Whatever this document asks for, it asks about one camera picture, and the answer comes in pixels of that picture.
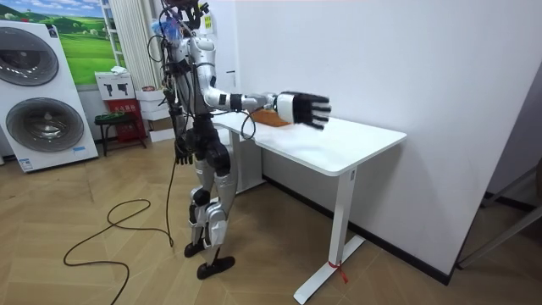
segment red box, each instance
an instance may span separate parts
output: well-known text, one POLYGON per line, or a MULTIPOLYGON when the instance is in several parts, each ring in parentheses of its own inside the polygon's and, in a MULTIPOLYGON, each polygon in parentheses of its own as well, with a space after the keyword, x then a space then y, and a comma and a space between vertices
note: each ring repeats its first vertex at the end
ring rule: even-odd
MULTIPOLYGON (((141 117, 141 110, 139 109, 139 102, 136 99, 122 99, 122 100, 109 100, 109 111, 124 111, 126 113, 131 112, 137 116, 137 129, 139 130, 139 136, 145 138, 145 127, 143 126, 143 118, 141 117)), ((137 131, 132 125, 118 125, 115 126, 117 130, 117 138, 119 141, 130 141, 137 139, 137 131)))

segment robot leg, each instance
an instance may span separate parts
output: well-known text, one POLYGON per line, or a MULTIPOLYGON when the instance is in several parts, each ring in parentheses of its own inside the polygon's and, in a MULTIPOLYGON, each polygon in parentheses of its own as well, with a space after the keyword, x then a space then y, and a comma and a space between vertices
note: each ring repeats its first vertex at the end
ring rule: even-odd
POLYGON ((205 253, 206 263, 197 269, 197 278, 200 280, 223 272, 235 264, 233 257, 218 258, 220 246, 224 243, 226 230, 228 229, 230 210, 237 191, 236 167, 230 164, 230 160, 235 160, 231 148, 228 148, 227 157, 229 159, 227 166, 213 164, 216 166, 214 182, 218 191, 218 202, 211 203, 206 211, 208 222, 205 226, 203 246, 207 252, 205 253))
POLYGON ((205 210, 210 204, 211 189, 213 188, 214 168, 207 160, 196 160, 196 174, 201 185, 191 191, 190 218, 188 224, 192 228, 191 243, 185 247, 185 257, 191 258, 204 250, 202 232, 207 223, 205 210))

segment dryer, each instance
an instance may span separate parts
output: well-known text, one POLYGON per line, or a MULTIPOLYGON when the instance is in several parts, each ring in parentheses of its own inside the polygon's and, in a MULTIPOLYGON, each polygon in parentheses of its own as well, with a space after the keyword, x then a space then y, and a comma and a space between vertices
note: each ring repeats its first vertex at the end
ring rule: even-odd
POLYGON ((56 29, 0 20, 0 125, 24 172, 97 157, 56 29))

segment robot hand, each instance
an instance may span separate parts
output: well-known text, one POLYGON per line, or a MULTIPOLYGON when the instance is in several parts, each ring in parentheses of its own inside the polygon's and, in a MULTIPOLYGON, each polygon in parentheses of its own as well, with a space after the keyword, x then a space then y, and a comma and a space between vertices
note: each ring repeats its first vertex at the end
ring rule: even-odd
POLYGON ((192 152, 188 149, 186 141, 180 136, 175 140, 175 162, 180 165, 192 164, 192 152))
POLYGON ((279 117, 294 124, 322 130, 329 121, 329 99, 309 93, 285 91, 275 98, 279 117))

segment washing machine door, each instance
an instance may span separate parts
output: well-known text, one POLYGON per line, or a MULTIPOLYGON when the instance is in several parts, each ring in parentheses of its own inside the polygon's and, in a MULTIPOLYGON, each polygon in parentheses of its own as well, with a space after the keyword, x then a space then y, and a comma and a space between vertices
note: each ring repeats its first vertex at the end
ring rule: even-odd
POLYGON ((57 55, 40 37, 0 27, 0 42, 0 79, 19 86, 39 86, 57 74, 57 55))
POLYGON ((46 97, 24 100, 9 110, 8 133, 29 149, 55 153, 75 146, 83 136, 83 120, 67 103, 46 97))

